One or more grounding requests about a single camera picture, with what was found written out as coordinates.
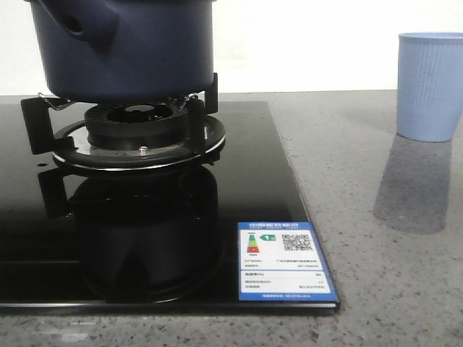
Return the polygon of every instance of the gray countertop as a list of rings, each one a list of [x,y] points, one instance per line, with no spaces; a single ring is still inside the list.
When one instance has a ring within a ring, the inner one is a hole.
[[[2,346],[463,346],[463,129],[395,136],[396,92],[267,100],[333,270],[328,317],[8,316]]]

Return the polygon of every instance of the qr code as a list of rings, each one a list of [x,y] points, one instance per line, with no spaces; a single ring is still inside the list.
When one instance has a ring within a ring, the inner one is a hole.
[[[285,251],[312,251],[310,239],[307,234],[288,235],[284,234],[283,244]]]

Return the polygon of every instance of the white wall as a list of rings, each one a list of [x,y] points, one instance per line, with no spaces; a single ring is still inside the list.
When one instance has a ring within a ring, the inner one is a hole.
[[[213,7],[221,92],[393,89],[397,34],[463,31],[462,0],[218,0]],[[0,0],[0,11],[0,95],[46,92],[28,4]]]

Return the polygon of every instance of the light blue cup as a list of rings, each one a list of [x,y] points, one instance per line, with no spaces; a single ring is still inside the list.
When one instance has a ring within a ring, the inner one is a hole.
[[[397,132],[443,142],[463,112],[463,33],[399,35]]]

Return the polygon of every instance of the gas stove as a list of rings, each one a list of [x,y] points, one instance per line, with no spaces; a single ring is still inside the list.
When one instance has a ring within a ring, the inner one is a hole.
[[[267,103],[216,100],[1,104],[0,312],[336,310]]]

